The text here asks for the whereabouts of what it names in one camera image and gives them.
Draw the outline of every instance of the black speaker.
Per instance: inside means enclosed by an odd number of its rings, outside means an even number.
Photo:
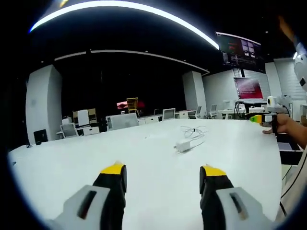
[[[40,145],[42,142],[47,142],[48,137],[45,129],[34,132],[35,144]]]

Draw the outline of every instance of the monitor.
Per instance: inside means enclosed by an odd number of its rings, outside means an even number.
[[[223,65],[265,73],[261,44],[240,36],[216,32]]]
[[[117,103],[117,109],[127,109],[127,108],[128,108],[127,101]]]
[[[263,99],[259,82],[250,78],[234,78],[239,99]]]

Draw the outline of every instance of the window blind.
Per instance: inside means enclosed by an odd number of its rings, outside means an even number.
[[[274,63],[279,76],[282,94],[290,95],[292,100],[305,100],[306,92],[296,78],[294,61],[289,58],[281,58],[275,59]]]

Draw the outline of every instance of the table surface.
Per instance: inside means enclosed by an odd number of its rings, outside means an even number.
[[[183,138],[180,126],[206,126],[205,142],[176,153],[175,142]],[[275,220],[281,159],[275,136],[262,129],[247,120],[172,119],[21,146],[9,153],[9,161],[16,162],[16,181],[41,218],[57,217],[65,200],[121,161],[127,166],[123,229],[201,230],[199,170],[205,164],[226,171],[232,184],[250,193]]]

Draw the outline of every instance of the white pillar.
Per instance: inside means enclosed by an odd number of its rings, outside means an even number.
[[[59,139],[62,121],[62,77],[53,65],[30,74],[27,85],[25,116],[30,144],[35,144],[34,132],[46,130],[48,140]]]
[[[265,63],[265,71],[268,76],[271,96],[281,96],[282,89],[280,87],[279,76],[274,62]]]
[[[182,75],[182,80],[187,109],[196,109],[197,106],[202,106],[201,116],[204,116],[207,108],[201,74],[190,71]]]

